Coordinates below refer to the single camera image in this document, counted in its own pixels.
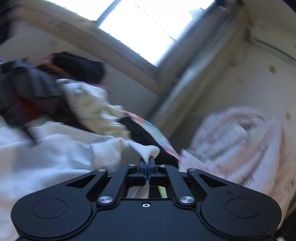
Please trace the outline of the dark garment near wall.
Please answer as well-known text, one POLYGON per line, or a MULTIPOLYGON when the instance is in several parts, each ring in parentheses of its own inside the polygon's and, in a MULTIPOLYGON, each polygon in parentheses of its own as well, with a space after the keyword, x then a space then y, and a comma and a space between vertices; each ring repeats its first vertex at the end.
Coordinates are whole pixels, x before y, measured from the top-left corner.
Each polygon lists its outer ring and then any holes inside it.
POLYGON ((100 83, 105 75, 102 62, 92 61, 68 52, 53 54, 52 63, 73 79, 89 84, 100 83))

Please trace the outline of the cream crumpled garment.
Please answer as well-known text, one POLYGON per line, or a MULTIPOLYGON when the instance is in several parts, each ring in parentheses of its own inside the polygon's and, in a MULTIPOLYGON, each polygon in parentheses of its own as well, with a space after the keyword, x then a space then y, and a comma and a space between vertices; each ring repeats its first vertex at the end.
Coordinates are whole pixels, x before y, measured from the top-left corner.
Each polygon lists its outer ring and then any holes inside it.
POLYGON ((125 117, 123 107, 112 105, 105 89, 72 79, 57 79, 56 84, 79 123, 104 136, 130 138, 130 132, 119 122, 125 117))

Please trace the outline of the dark red garment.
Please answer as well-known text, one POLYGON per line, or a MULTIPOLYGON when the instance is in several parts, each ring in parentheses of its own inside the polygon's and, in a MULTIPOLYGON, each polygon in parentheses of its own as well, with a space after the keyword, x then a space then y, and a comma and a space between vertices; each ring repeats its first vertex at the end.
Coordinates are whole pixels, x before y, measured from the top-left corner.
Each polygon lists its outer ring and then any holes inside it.
POLYGON ((84 130, 85 126, 81 125, 74 116, 55 81, 68 78, 103 87, 104 64, 68 52, 61 52, 44 58, 37 69, 46 77, 39 81, 45 86, 39 87, 28 97, 19 98, 29 119, 33 120, 41 114, 46 114, 54 121, 84 130))

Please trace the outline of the floral quilt bedspread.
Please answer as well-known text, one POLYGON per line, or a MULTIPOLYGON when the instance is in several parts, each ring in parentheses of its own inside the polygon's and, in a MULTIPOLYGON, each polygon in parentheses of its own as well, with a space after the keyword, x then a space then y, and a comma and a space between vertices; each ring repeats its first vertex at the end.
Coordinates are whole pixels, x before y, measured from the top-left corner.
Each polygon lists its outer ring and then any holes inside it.
POLYGON ((177 158, 178 164, 180 163, 180 156, 166 137, 154 125, 133 113, 126 112, 126 116, 129 116, 133 121, 145 129, 165 149, 165 151, 177 158))

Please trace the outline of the white garment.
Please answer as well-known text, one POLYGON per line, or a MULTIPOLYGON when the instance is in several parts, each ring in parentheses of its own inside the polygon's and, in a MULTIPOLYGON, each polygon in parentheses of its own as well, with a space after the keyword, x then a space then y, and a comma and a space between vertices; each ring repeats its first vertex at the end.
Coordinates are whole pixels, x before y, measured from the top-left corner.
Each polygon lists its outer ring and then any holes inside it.
POLYGON ((99 168, 114 172, 139 158, 147 162, 159 155, 154 144, 100 136, 53 121, 33 128, 33 134, 36 145, 1 119, 1 240, 18 237, 10 216, 23 196, 99 168))

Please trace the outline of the window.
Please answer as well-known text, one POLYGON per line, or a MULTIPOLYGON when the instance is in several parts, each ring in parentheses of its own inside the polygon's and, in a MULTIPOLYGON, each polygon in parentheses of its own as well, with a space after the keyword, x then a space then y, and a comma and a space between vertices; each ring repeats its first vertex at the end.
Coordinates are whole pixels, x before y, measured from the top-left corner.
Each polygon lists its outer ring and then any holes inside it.
POLYGON ((92 32, 111 37, 153 66, 173 54, 199 49, 198 23, 217 1, 47 1, 86 21, 92 32))

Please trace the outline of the black garment on bed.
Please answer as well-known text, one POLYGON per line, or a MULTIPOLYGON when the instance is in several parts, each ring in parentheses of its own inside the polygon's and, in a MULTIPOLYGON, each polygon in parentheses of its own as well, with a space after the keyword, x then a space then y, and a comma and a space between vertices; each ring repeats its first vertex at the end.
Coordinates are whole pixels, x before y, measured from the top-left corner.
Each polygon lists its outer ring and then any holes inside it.
POLYGON ((129 116, 120 118, 118 122, 127 128, 133 141, 144 146, 156 146, 159 148, 159 154, 154 158, 157 165, 163 164, 178 168, 177 158, 165 151, 165 149, 145 129, 133 121, 129 116))

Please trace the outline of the pink white blanket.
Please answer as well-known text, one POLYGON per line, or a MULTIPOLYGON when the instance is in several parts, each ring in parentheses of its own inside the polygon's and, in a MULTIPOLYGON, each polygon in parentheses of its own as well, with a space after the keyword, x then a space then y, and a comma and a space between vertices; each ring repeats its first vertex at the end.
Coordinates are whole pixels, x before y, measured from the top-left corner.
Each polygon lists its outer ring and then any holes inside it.
POLYGON ((283 215, 295 195, 295 151, 280 122, 251 108, 205 117, 181 169, 197 168, 272 197, 283 215))

